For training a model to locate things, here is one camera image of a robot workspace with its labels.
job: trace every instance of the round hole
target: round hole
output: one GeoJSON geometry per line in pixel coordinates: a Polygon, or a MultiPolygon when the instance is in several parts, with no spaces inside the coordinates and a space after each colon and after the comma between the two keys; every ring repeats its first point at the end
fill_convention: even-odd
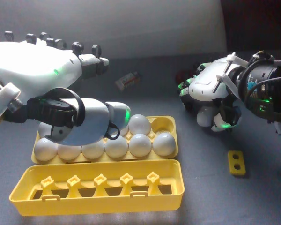
{"type": "Polygon", "coordinates": [[[234,159],[239,159],[239,156],[237,154],[233,154],[232,156],[234,159]]]}
{"type": "Polygon", "coordinates": [[[174,124],[168,118],[158,117],[152,122],[151,128],[155,134],[172,133],[174,130],[174,124]]]}
{"type": "Polygon", "coordinates": [[[239,165],[239,164],[235,164],[235,165],[234,165],[234,168],[235,168],[236,170],[240,170],[240,165],[239,165]]]}

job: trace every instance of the red object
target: red object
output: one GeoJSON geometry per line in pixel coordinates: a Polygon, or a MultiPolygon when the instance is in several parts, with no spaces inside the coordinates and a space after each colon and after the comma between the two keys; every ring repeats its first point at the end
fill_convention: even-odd
{"type": "Polygon", "coordinates": [[[176,84],[181,84],[182,82],[186,81],[188,78],[193,77],[193,72],[191,70],[180,70],[175,75],[175,82],[176,84]]]}

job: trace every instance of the dark background panel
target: dark background panel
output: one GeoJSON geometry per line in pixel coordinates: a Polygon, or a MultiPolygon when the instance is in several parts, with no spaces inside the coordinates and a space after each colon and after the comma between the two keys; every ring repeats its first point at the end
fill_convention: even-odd
{"type": "Polygon", "coordinates": [[[227,50],[281,49],[281,0],[221,0],[227,50]]]}

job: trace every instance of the carton handle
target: carton handle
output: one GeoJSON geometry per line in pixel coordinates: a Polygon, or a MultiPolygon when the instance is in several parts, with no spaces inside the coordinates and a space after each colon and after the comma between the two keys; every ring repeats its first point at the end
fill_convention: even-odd
{"type": "Polygon", "coordinates": [[[133,198],[134,196],[145,196],[146,198],[148,198],[148,192],[147,191],[132,191],[130,192],[130,198],[133,198]]]}
{"type": "Polygon", "coordinates": [[[42,201],[46,201],[46,199],[56,199],[57,201],[60,201],[59,195],[43,195],[42,201]]]}

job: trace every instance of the egg carton tray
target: egg carton tray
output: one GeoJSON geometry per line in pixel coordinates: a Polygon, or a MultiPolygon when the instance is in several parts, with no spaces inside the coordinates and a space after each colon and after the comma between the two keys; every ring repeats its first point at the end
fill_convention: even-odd
{"type": "Polygon", "coordinates": [[[24,216],[176,210],[184,185],[174,159],[35,165],[9,199],[24,216]]]}
{"type": "MultiPolygon", "coordinates": [[[[65,163],[80,163],[80,162],[115,162],[115,161],[128,161],[128,160],[154,160],[154,159],[168,159],[168,158],[173,158],[178,154],[178,144],[177,144],[177,133],[176,133],[176,124],[175,124],[175,119],[171,116],[148,116],[147,119],[149,120],[151,124],[151,131],[147,135],[153,143],[153,140],[161,133],[170,133],[174,138],[176,142],[176,147],[175,151],[168,155],[168,156],[160,156],[157,155],[152,149],[150,153],[144,157],[136,157],[133,154],[128,152],[119,158],[112,158],[106,154],[106,152],[103,153],[103,155],[99,158],[96,159],[89,159],[86,158],[82,153],[76,157],[75,159],[72,160],[64,160],[60,158],[58,155],[56,155],[53,159],[43,162],[38,160],[35,155],[34,155],[34,147],[31,155],[31,160],[36,163],[36,164],[65,164],[65,163]]],[[[129,144],[130,139],[133,137],[133,134],[130,133],[130,131],[127,132],[126,135],[123,136],[127,143],[129,144]]],[[[39,134],[37,133],[36,143],[40,139],[39,134]]]]}

